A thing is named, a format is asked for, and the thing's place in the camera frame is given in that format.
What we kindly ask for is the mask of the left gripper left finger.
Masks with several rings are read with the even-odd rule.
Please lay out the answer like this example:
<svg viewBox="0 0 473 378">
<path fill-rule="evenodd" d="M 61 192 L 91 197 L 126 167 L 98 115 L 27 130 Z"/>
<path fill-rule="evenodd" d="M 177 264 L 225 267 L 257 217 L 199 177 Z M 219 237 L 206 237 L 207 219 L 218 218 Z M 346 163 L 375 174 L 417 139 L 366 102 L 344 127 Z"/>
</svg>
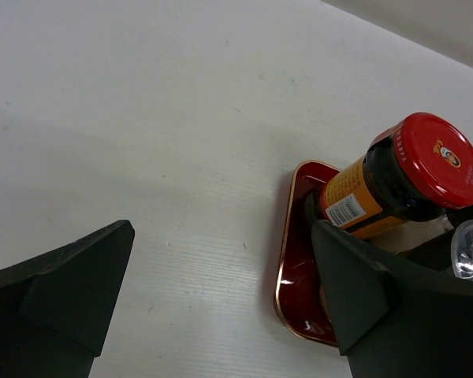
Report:
<svg viewBox="0 0 473 378">
<path fill-rule="evenodd" d="M 0 377 L 87 377 L 106 340 L 135 230 L 118 220 L 0 270 Z"/>
</svg>

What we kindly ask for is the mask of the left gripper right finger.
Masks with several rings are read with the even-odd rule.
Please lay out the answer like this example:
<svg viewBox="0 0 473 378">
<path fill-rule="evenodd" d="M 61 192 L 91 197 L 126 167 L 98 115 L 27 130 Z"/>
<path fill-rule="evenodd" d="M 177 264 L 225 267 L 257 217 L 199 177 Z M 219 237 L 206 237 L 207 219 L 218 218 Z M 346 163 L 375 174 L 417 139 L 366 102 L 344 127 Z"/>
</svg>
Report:
<svg viewBox="0 0 473 378">
<path fill-rule="evenodd" d="M 354 377 L 473 377 L 473 282 L 319 220 L 311 240 L 340 353 Z"/>
</svg>

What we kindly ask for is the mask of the clear lid white shaker bottle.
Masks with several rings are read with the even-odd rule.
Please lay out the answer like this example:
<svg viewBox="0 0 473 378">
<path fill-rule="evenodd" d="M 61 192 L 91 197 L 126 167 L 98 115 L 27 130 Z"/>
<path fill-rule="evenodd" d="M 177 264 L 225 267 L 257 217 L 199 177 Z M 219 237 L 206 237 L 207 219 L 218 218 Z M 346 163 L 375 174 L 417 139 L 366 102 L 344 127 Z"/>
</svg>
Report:
<svg viewBox="0 0 473 378">
<path fill-rule="evenodd" d="M 473 282 L 473 220 L 463 222 L 454 231 L 451 262 L 455 277 Z"/>
</svg>

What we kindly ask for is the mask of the red lid chili sauce jar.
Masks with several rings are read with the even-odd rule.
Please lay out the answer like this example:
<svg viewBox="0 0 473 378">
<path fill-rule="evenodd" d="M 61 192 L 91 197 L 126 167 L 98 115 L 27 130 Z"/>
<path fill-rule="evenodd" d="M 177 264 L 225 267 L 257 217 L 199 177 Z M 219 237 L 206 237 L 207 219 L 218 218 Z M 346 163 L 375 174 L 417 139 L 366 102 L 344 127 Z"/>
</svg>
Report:
<svg viewBox="0 0 473 378">
<path fill-rule="evenodd" d="M 473 206 L 473 146 L 447 120 L 413 113 L 304 200 L 309 225 L 329 221 L 360 239 Z"/>
</svg>

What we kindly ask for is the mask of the red tray with gold emblem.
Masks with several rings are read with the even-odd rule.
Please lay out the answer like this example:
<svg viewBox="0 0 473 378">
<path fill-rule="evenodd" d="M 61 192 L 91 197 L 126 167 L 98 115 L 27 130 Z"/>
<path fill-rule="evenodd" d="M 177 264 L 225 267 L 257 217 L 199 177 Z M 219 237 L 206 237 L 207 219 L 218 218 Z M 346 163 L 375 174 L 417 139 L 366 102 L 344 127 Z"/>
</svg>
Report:
<svg viewBox="0 0 473 378">
<path fill-rule="evenodd" d="M 320 161 L 303 161 L 289 182 L 285 225 L 274 289 L 274 308 L 282 324 L 302 339 L 337 347 L 334 330 L 319 297 L 319 276 L 311 237 L 304 223 L 303 199 L 339 173 Z"/>
</svg>

